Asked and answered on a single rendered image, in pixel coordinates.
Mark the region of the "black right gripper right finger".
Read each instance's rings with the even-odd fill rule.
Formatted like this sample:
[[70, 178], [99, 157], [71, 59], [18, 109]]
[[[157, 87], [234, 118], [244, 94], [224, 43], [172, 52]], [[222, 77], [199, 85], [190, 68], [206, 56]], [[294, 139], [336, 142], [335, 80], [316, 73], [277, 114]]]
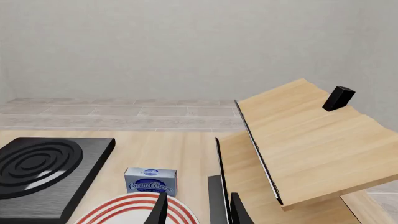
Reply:
[[236, 192], [231, 194], [230, 209], [233, 224], [254, 224]]

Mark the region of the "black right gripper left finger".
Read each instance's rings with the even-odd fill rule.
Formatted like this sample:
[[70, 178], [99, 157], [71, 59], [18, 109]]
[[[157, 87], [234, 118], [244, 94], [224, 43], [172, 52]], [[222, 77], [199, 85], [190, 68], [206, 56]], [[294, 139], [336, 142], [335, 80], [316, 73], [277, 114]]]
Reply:
[[168, 199], [165, 192], [161, 193], [144, 224], [165, 224], [168, 211]]

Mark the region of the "pale wooden cabinet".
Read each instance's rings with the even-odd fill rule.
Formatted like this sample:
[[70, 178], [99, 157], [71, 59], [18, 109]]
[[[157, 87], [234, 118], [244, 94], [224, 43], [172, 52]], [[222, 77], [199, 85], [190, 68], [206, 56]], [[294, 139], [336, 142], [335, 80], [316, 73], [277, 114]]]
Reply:
[[331, 93], [300, 79], [235, 102], [245, 130], [215, 140], [211, 223], [233, 224], [236, 192], [254, 224], [394, 224], [366, 189], [398, 180], [398, 133], [349, 104], [324, 110]]

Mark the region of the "blue cream cheese box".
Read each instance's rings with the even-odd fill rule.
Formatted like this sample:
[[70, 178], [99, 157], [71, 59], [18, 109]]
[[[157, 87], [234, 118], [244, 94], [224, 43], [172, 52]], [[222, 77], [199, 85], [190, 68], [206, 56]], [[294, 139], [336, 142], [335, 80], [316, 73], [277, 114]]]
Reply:
[[124, 173], [127, 193], [154, 192], [176, 197], [177, 170], [128, 167]]

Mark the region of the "white plate with red rings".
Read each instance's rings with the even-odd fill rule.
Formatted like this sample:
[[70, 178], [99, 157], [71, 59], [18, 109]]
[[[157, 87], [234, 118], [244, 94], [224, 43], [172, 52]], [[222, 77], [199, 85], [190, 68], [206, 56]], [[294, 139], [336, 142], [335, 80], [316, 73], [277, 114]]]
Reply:
[[[79, 218], [74, 224], [144, 224], [158, 193], [135, 192], [115, 197]], [[165, 224], [200, 224], [193, 212], [175, 197], [167, 197]]]

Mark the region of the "black stove plate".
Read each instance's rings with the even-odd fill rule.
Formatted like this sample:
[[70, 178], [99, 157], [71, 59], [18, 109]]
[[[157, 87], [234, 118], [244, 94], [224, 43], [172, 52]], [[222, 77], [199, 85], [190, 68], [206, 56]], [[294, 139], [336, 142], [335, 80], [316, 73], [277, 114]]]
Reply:
[[0, 224], [66, 224], [113, 138], [19, 137], [0, 148]]

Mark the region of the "small black block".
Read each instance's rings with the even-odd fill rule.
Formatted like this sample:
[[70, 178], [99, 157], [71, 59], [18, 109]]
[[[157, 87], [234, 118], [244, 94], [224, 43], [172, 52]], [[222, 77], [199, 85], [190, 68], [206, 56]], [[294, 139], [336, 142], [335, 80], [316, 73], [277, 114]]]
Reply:
[[343, 86], [337, 86], [326, 100], [322, 108], [326, 111], [334, 111], [345, 107], [356, 92]]

